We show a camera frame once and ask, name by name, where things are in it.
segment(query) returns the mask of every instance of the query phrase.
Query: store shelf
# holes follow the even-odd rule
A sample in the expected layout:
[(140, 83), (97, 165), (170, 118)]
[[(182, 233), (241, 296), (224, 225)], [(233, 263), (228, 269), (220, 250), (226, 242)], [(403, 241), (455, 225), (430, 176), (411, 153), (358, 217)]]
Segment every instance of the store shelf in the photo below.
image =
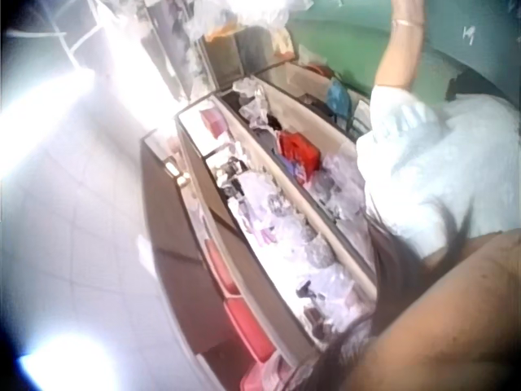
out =
[[(303, 130), (301, 133), (322, 152), (336, 153), (343, 146), (344, 154), (356, 155), (354, 143), (327, 120), (268, 83), (261, 80), (259, 82), (265, 89), (271, 112), (281, 123), (291, 117), (292, 127)], [(212, 99), (225, 116), (232, 134), (238, 141), (244, 143), (249, 151), (255, 153), (255, 156), (261, 160), (260, 163), (268, 169), (278, 185), (290, 197), (290, 201), (298, 206), (313, 228), (325, 236), (339, 261), (359, 284), (365, 299), (374, 301), (376, 299), (374, 272), (334, 224), (331, 216), (287, 172), (282, 162), (276, 160), (271, 151), (258, 143), (257, 137), (249, 129), (244, 119), (222, 97), (212, 97)]]
[(274, 346), (290, 365), (300, 365), (315, 350), (313, 341), (265, 273), (227, 203), (221, 197), (203, 157), (180, 121), (178, 128), (182, 153), (196, 196), (201, 200), (209, 233), (224, 263)]

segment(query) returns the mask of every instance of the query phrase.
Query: green wall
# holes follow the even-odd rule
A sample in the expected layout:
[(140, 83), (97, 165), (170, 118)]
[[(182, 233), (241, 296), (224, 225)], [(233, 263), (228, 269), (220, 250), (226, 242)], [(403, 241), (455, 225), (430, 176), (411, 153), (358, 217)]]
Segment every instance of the green wall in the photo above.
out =
[[(388, 35), (374, 29), (321, 21), (292, 20), (288, 24), (295, 48), (304, 45), (327, 59), (342, 81), (369, 94), (387, 45)], [(449, 80), (463, 66), (428, 46), (422, 56), (413, 92), (426, 103), (444, 100)]]

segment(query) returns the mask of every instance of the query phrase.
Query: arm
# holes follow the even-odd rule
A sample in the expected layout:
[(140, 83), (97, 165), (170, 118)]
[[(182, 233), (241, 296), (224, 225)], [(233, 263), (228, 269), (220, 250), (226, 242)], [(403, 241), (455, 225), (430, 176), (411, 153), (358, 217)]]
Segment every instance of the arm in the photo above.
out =
[(521, 231), (474, 251), (369, 348), (356, 389), (497, 389), (521, 341), (520, 258)]
[(419, 64), (423, 45), (424, 0), (392, 0), (391, 38), (376, 73), (375, 85), (409, 90)]

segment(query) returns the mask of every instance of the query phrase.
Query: bright light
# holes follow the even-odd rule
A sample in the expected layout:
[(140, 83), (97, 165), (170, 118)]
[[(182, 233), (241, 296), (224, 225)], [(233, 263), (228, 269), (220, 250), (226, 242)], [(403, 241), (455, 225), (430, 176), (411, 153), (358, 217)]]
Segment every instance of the bright light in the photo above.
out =
[(112, 80), (119, 100), (143, 127), (157, 128), (179, 110), (179, 102), (173, 98), (141, 42), (121, 31), (114, 15), (101, 2), (98, 14), (114, 60)]
[(172, 175), (174, 177), (179, 175), (179, 170), (177, 169), (177, 167), (175, 165), (173, 165), (173, 163), (171, 161), (167, 161), (165, 166), (166, 166), (166, 169), (168, 171), (170, 171), (170, 173), (172, 173)]
[(93, 341), (61, 336), (20, 358), (20, 365), (43, 391), (117, 389), (112, 360)]
[(6, 108), (0, 116), (0, 179), (49, 136), (93, 84), (94, 72), (80, 69), (47, 81)]

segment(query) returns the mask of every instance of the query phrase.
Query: person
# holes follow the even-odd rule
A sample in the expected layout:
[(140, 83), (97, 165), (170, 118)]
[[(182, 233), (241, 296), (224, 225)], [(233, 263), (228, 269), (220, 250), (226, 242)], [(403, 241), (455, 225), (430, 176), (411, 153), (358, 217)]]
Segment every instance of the person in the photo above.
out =
[(424, 0), (392, 0), (393, 29), (357, 142), (378, 298), (372, 314), (294, 372), (286, 389), (521, 389), (519, 112), (409, 91)]

